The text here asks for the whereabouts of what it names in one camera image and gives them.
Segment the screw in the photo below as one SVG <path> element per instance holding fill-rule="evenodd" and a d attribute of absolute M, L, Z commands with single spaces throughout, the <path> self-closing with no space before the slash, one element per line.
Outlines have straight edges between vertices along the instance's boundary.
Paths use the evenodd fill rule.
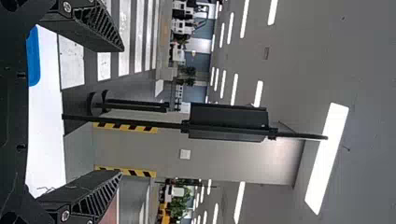
<path fill-rule="evenodd" d="M 17 145 L 17 151 L 18 151 L 18 152 L 26 151 L 26 149 L 27 149 L 26 144 Z"/>
<path fill-rule="evenodd" d="M 70 6 L 70 3 L 64 2 L 64 11 L 67 13 L 72 12 L 72 6 Z"/>
<path fill-rule="evenodd" d="M 64 211 L 63 213 L 62 213 L 62 218 L 61 218 L 61 221 L 62 222 L 66 222 L 67 221 L 67 219 L 69 219 L 70 218 L 70 212 L 69 211 Z"/>

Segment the black rod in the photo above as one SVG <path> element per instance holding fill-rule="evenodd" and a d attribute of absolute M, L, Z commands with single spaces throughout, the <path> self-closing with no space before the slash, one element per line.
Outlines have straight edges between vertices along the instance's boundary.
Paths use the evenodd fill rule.
<path fill-rule="evenodd" d="M 118 100 L 118 99 L 106 99 L 106 103 L 119 104 L 119 105 L 149 105 L 149 106 L 169 107 L 169 103 L 130 101 L 130 100 Z"/>
<path fill-rule="evenodd" d="M 166 113 L 165 107 L 154 107 L 154 106 L 142 106 L 142 105 L 118 105 L 111 103 L 95 104 L 96 108 L 103 109 L 123 109 L 123 110 L 138 110 L 138 111 L 148 111 L 148 112 L 158 112 Z"/>
<path fill-rule="evenodd" d="M 99 123 L 129 124 L 135 126 L 148 126 L 155 128 L 178 129 L 178 130 L 184 128 L 183 124 L 178 124 L 178 123 L 145 121 L 145 120 L 135 120 L 135 119 L 110 119 L 110 118 L 81 116 L 81 115 L 62 114 L 62 119 L 81 120 L 86 122 L 99 122 Z"/>
<path fill-rule="evenodd" d="M 279 133 L 277 131 L 277 129 L 258 130 L 258 129 L 241 129 L 241 128 L 205 126 L 205 125 L 189 125 L 189 130 L 255 134 L 255 135 L 268 136 L 270 139 L 272 137 L 299 138 L 299 139 L 314 140 L 314 141 L 321 141 L 321 140 L 329 139 L 327 136 L 312 134 L 312 133 Z"/>

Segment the ceiling light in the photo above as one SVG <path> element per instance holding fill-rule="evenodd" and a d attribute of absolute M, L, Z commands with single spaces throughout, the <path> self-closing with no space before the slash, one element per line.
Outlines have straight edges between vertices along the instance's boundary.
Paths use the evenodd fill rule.
<path fill-rule="evenodd" d="M 207 181 L 207 195 L 210 195 L 210 190 L 212 190 L 212 180 L 211 179 L 209 179 L 208 181 Z"/>
<path fill-rule="evenodd" d="M 227 44 L 231 43 L 231 36 L 233 35 L 233 12 L 230 15 L 230 23 L 228 26 L 228 37 L 227 37 Z"/>
<path fill-rule="evenodd" d="M 218 16 L 219 16 L 219 1 L 216 1 L 216 14 L 215 14 L 216 20 L 218 19 Z"/>
<path fill-rule="evenodd" d="M 347 122 L 349 108 L 331 103 L 324 125 L 323 135 L 329 140 L 320 142 L 314 168 L 309 179 L 305 202 L 315 214 L 319 214 L 326 188 L 329 184 L 332 167 Z"/>
<path fill-rule="evenodd" d="M 238 87 L 238 74 L 233 76 L 233 92 L 231 93 L 231 105 L 235 104 L 236 88 Z"/>
<path fill-rule="evenodd" d="M 204 195 L 205 195 L 205 187 L 202 186 L 202 187 L 201 187 L 201 203 L 204 202 Z"/>
<path fill-rule="evenodd" d="M 277 9 L 277 0 L 271 0 L 270 14 L 268 15 L 268 25 L 273 25 L 275 23 Z"/>
<path fill-rule="evenodd" d="M 216 69 L 216 78 L 215 78 L 215 91 L 218 90 L 218 83 L 219 83 L 219 69 L 217 68 Z"/>
<path fill-rule="evenodd" d="M 199 193 L 197 194 L 197 201 L 196 201 L 196 204 L 195 204 L 195 209 L 198 208 L 198 205 L 199 205 Z"/>
<path fill-rule="evenodd" d="M 206 220 L 207 220 L 207 212 L 204 212 L 204 219 L 202 221 L 202 224 L 206 224 Z"/>
<path fill-rule="evenodd" d="M 254 97 L 254 107 L 260 107 L 262 101 L 262 86 L 264 83 L 262 81 L 257 82 L 256 96 Z"/>
<path fill-rule="evenodd" d="M 245 182 L 239 183 L 238 196 L 236 197 L 235 211 L 233 213 L 233 220 L 235 221 L 235 224 L 238 224 L 239 217 L 241 215 L 242 202 L 244 201 L 245 185 Z"/>
<path fill-rule="evenodd" d="M 215 67 L 212 67 L 212 75 L 210 76 L 210 86 L 213 86 L 214 77 L 215 77 Z"/>
<path fill-rule="evenodd" d="M 225 86 L 225 78 L 227 77 L 227 71 L 223 71 L 223 77 L 221 79 L 221 90 L 220 90 L 220 99 L 224 96 L 224 86 Z"/>
<path fill-rule="evenodd" d="M 225 24 L 223 23 L 221 25 L 220 44 L 219 44 L 220 48 L 222 48 L 222 43 L 224 41 L 224 26 Z"/>
<path fill-rule="evenodd" d="M 219 204 L 216 203 L 215 211 L 213 212 L 213 223 L 212 224 L 217 224 L 218 223 L 218 213 L 219 213 Z"/>
<path fill-rule="evenodd" d="M 241 26 L 241 38 L 245 37 L 245 31 L 246 31 L 246 28 L 247 28 L 248 3 L 249 3 L 249 0 L 245 0 L 244 15 L 242 17 L 242 26 Z"/>
<path fill-rule="evenodd" d="M 213 37 L 212 37 L 212 52 L 213 52 L 213 50 L 215 50 L 215 43 L 216 43 L 216 35 L 213 34 Z"/>

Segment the white floor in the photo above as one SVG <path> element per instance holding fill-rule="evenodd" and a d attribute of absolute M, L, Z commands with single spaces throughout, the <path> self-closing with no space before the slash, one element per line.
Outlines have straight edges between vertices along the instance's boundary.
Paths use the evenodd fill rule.
<path fill-rule="evenodd" d="M 26 184 L 34 197 L 66 183 L 57 35 L 39 27 L 38 36 L 41 80 L 29 89 L 29 154 L 26 169 Z"/>

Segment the hazard tape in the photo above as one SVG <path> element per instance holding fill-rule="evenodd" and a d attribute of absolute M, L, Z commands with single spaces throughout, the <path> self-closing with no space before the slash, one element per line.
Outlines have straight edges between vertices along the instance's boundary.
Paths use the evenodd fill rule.
<path fill-rule="evenodd" d="M 99 166 L 95 165 L 95 170 L 110 170 L 122 172 L 123 175 L 141 176 L 141 177 L 157 177 L 157 172 L 148 170 L 136 170 L 130 168 L 112 167 L 112 166 Z"/>
<path fill-rule="evenodd" d="M 137 133 L 157 133 L 158 128 L 148 126 L 134 126 L 129 124 L 115 124 L 115 123 L 98 123 L 93 124 L 94 128 L 125 131 L 125 132 L 137 132 Z"/>

